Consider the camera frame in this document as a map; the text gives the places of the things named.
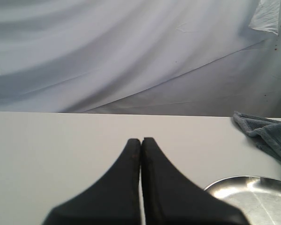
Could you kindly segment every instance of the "gray towel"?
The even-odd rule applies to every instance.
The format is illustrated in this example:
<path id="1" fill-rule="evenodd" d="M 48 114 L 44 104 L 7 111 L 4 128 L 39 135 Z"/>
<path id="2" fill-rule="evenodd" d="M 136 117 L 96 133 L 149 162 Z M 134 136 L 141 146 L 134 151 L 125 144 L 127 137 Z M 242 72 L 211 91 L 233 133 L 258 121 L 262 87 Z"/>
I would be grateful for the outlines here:
<path id="1" fill-rule="evenodd" d="M 234 112 L 234 121 L 256 146 L 281 161 L 281 121 Z"/>

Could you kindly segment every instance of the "white tabletop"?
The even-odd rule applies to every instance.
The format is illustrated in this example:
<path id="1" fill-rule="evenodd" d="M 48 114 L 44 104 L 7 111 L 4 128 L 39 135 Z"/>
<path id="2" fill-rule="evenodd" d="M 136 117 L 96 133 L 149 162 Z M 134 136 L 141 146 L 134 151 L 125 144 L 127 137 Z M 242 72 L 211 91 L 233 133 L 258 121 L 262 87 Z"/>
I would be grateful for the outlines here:
<path id="1" fill-rule="evenodd" d="M 0 225 L 37 225 L 99 179 L 127 139 L 154 137 L 205 187 L 236 175 L 281 180 L 281 163 L 225 117 L 0 112 Z"/>

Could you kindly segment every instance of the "metal plate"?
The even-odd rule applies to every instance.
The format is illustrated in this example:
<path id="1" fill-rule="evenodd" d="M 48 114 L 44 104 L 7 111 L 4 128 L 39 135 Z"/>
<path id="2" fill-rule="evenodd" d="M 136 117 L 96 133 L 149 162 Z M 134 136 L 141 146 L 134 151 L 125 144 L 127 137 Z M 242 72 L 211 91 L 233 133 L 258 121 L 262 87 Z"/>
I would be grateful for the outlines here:
<path id="1" fill-rule="evenodd" d="M 217 181 L 205 190 L 241 209 L 251 225 L 281 225 L 281 180 L 231 177 Z"/>

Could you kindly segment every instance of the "towel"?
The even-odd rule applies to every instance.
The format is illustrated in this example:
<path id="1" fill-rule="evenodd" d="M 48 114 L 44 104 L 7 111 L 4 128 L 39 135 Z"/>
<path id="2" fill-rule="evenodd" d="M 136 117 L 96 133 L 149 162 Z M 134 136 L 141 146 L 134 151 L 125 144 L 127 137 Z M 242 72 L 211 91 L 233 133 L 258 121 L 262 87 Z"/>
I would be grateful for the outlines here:
<path id="1" fill-rule="evenodd" d="M 256 146 L 281 161 L 281 121 L 234 112 L 233 120 Z"/>

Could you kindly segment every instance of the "white fabric backdrop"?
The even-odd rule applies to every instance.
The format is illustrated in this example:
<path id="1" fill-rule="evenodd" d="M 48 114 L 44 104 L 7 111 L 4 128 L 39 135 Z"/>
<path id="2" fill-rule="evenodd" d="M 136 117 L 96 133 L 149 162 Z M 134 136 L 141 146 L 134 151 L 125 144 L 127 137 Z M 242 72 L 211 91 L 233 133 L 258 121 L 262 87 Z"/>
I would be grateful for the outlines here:
<path id="1" fill-rule="evenodd" d="M 258 3 L 0 0 L 0 110 L 280 115 L 281 27 Z"/>

